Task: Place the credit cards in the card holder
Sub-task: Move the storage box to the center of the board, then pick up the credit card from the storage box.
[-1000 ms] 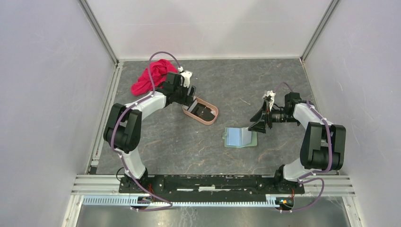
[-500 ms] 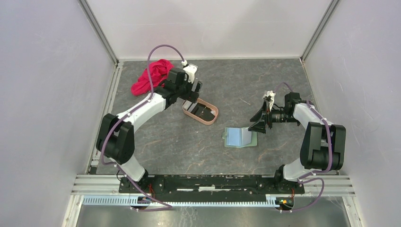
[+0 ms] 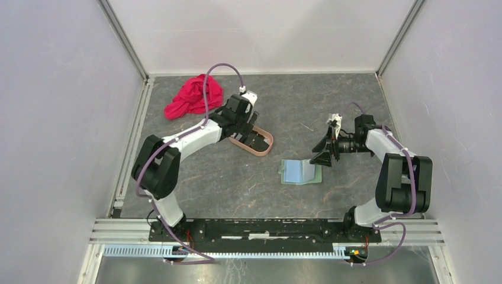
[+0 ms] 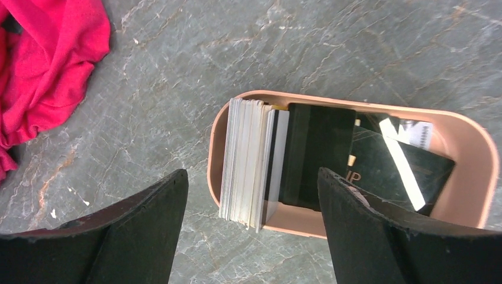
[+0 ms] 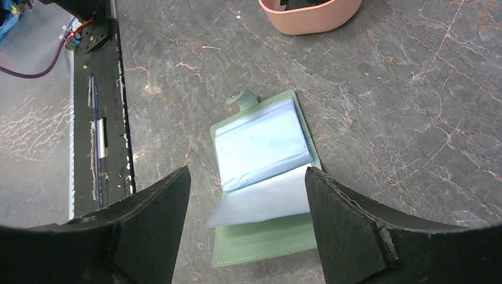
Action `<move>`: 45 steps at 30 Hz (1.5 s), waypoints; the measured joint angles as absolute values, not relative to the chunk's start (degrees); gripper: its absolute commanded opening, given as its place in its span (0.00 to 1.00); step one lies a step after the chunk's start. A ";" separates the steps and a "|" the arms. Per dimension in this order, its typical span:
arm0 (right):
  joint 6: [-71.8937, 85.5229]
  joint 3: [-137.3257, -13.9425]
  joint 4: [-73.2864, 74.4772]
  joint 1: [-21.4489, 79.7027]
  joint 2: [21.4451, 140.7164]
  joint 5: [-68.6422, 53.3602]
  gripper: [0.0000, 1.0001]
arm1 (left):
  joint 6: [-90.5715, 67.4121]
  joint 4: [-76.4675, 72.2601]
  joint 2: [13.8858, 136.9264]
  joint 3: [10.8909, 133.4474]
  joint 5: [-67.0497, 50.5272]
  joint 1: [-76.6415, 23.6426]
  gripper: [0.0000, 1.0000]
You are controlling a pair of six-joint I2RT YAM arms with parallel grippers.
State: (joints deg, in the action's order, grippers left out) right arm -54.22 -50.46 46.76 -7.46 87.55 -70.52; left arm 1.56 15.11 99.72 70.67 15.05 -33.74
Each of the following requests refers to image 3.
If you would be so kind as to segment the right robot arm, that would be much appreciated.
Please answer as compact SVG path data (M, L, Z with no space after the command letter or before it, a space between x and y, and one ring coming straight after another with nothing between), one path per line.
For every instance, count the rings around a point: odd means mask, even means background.
M363 205L345 213L342 234L349 241L358 241L367 228L397 216L409 217L428 211L432 190L433 162L403 146L392 131L378 125L372 115L355 118L353 133L344 133L342 116L331 114L328 130L312 149L310 164L331 167L342 154L369 153L381 162L375 196Z

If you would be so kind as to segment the pink oval card tray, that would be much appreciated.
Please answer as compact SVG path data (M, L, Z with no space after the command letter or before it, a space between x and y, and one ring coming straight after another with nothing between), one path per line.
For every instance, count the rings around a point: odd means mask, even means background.
M229 139L234 145L258 157L263 157L268 154L273 145L272 134L257 126L253 126L247 137L243 137L241 134L235 134Z

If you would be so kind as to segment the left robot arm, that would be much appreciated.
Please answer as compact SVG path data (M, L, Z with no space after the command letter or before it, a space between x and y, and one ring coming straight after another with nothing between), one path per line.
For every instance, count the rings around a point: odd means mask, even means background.
M232 95L225 105L193 127L163 138L150 135L143 142L131 177L139 186L138 194L151 200L164 222L163 233L170 240L179 241L186 233L182 222L185 214L173 192L181 163L210 144L250 134L258 117L253 110L257 100L257 94L251 91Z

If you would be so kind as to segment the green card holder wallet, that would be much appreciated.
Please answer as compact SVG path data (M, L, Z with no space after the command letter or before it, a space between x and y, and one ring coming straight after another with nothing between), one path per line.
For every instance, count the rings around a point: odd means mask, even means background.
M307 185L322 182L322 168L306 160L282 159L278 168L282 184Z

